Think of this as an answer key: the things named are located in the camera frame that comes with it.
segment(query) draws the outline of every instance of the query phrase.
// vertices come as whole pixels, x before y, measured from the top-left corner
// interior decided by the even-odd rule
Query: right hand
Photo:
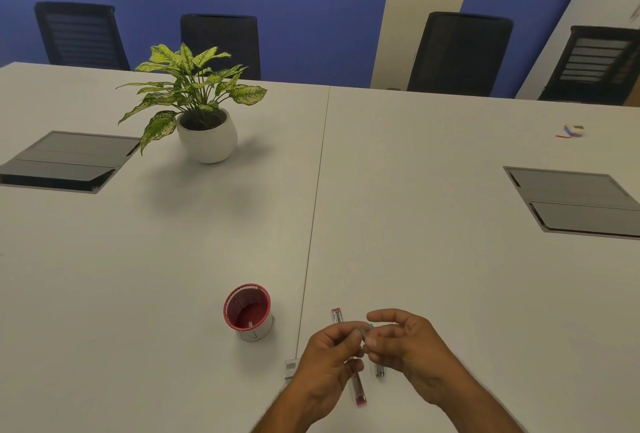
[[[373,328],[364,352],[373,363],[403,373],[425,401],[444,409],[460,388],[475,382],[426,318],[391,308],[371,311],[367,319],[395,323]]]

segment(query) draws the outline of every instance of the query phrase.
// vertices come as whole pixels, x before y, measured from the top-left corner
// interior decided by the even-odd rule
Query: mesh pen cup
[[[223,312],[228,326],[247,342],[265,337],[273,326],[271,298],[259,284],[238,286],[227,297]]]

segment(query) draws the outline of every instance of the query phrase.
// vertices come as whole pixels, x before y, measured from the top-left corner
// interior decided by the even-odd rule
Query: chair backrest
[[[640,73],[640,30],[571,27],[540,101],[622,105]]]
[[[260,81],[258,18],[187,14],[180,18],[180,37],[194,55],[212,47],[229,52],[231,58],[215,58],[208,63],[214,71],[242,64],[248,66],[242,79]]]
[[[512,29],[506,18],[431,13],[407,91],[489,96]]]
[[[114,7],[39,1],[34,9],[51,64],[130,71]]]

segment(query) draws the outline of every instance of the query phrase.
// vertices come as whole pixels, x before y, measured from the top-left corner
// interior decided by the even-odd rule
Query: white flower pot
[[[231,115],[223,108],[220,111],[227,115],[227,119],[211,130],[188,130],[181,123],[184,114],[178,117],[178,135],[192,159],[203,163],[222,162],[236,148],[238,134]]]

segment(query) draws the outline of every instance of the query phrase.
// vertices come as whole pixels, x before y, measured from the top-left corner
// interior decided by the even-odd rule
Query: forearm
[[[507,410],[473,379],[453,390],[442,410],[458,433],[524,433]]]
[[[311,424],[305,417],[304,408],[301,397],[287,387],[276,398],[252,433],[305,433]]]

